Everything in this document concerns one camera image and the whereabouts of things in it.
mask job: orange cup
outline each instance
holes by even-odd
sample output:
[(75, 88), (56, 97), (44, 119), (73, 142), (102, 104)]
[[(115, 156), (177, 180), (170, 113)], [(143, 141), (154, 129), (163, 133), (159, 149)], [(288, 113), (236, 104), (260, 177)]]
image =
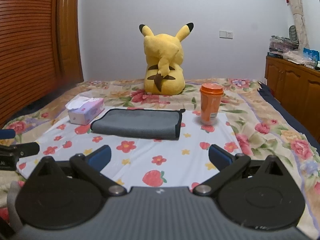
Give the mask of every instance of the orange cup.
[(205, 83), (200, 88), (201, 94), (201, 122), (213, 125), (219, 111), (223, 87), (217, 84)]

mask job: folded gray cloth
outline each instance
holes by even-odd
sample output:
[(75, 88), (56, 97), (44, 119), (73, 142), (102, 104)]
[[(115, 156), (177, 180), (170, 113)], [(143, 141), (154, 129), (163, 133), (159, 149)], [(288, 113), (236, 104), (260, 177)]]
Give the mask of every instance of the folded gray cloth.
[(177, 140), (180, 136), (182, 113), (170, 110), (111, 109), (92, 122), (94, 133), (145, 139)]

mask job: yellow plush toy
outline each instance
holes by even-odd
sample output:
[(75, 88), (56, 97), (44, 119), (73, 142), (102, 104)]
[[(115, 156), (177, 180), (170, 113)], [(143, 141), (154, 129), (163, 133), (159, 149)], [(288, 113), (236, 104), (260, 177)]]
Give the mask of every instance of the yellow plush toy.
[(182, 68), (183, 41), (192, 31), (193, 23), (184, 25), (176, 34), (154, 35), (151, 29), (141, 24), (139, 26), (144, 36), (144, 53), (147, 60), (147, 72), (144, 79), (146, 92), (155, 95), (178, 95), (185, 87)]

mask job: black ear tip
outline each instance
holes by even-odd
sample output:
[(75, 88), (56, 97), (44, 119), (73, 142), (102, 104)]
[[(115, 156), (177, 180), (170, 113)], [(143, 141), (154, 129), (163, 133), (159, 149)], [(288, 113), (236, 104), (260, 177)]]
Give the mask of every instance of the black ear tip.
[(188, 26), (189, 31), (191, 32), (192, 29), (193, 29), (193, 23), (188, 23), (188, 24), (186, 24), (186, 25)]
[(144, 24), (140, 24), (140, 25), (139, 25), (139, 30), (140, 30), (141, 33), (142, 33), (142, 28), (143, 28), (144, 26), (145, 26)]

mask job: tissue box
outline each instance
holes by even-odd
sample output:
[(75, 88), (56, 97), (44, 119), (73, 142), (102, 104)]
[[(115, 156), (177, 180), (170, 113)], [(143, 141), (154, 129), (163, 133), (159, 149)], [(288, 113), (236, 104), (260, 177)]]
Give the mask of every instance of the tissue box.
[(92, 98), (78, 109), (68, 111), (70, 122), (87, 125), (104, 110), (103, 98)]

